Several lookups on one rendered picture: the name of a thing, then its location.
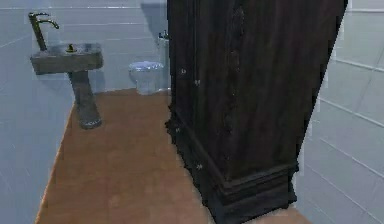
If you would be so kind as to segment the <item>grey stone pedestal sink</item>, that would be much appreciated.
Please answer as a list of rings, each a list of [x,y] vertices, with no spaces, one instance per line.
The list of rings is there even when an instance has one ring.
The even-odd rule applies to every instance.
[[[89,72],[104,65],[99,43],[51,45],[44,51],[33,53],[30,61],[36,75],[68,75],[81,128],[93,129],[102,124],[89,81]]]

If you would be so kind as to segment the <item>white toilet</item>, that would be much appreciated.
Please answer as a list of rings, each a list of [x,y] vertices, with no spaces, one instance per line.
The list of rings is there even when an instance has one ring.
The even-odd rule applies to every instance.
[[[171,89],[169,34],[158,34],[158,61],[139,61],[129,65],[129,76],[140,95],[152,95]]]

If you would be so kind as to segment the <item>dark wooden wardrobe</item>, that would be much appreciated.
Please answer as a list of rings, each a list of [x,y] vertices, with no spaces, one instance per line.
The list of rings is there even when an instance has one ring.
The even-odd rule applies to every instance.
[[[167,131],[215,224],[296,202],[292,179],[348,0],[167,0]]]

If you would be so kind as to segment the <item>brass sink faucet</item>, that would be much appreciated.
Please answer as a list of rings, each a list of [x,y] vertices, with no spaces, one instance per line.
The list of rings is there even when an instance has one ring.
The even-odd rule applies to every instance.
[[[39,12],[39,13],[30,12],[28,14],[28,18],[29,18],[29,21],[31,23],[32,29],[34,31],[37,44],[38,44],[38,46],[39,46],[41,51],[45,51],[47,49],[47,46],[46,46],[46,43],[45,43],[45,40],[44,40],[43,33],[41,31],[41,28],[40,28],[40,25],[42,23],[49,23],[55,29],[59,29],[60,26],[55,21],[53,21],[51,19],[40,20],[39,16],[48,16],[48,13],[45,13],[45,12]]]

